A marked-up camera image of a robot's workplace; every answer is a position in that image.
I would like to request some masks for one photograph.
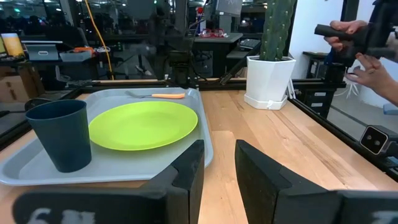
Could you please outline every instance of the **floor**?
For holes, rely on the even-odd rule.
[[[398,116],[384,115],[383,109],[362,103],[359,98],[352,95],[335,96],[328,120],[353,138],[360,140],[367,125],[376,124],[384,126],[398,133]]]

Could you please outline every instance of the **cup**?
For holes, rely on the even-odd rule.
[[[60,172],[74,172],[91,162],[86,102],[59,100],[26,113],[45,151]]]

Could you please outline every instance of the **wooden tabletop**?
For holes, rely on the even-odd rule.
[[[243,139],[294,172],[327,189],[398,190],[383,174],[293,104],[280,111],[255,110],[243,91],[201,93],[214,158],[205,170],[199,223],[247,223],[236,181],[235,140]],[[0,152],[0,160],[34,138],[33,131]],[[144,181],[80,184],[82,187],[138,187]],[[13,223],[15,198],[34,187],[0,185],[1,223]]]

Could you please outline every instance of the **camera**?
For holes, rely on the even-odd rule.
[[[378,157],[398,157],[398,134],[383,126],[366,127],[360,143]]]

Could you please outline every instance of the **tray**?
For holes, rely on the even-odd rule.
[[[153,93],[182,93],[184,99],[133,98],[126,90],[137,95]],[[0,182],[7,185],[75,184],[147,180],[166,168],[197,139],[205,141],[205,166],[213,159],[213,147],[206,122],[205,111],[198,90],[181,88],[139,88],[103,90],[92,93],[87,102],[88,122],[111,108],[140,101],[171,101],[193,109],[198,115],[198,125],[185,138],[147,151],[115,151],[104,149],[91,142],[93,159],[86,167],[72,173],[56,170],[40,141],[35,138],[0,164]]]

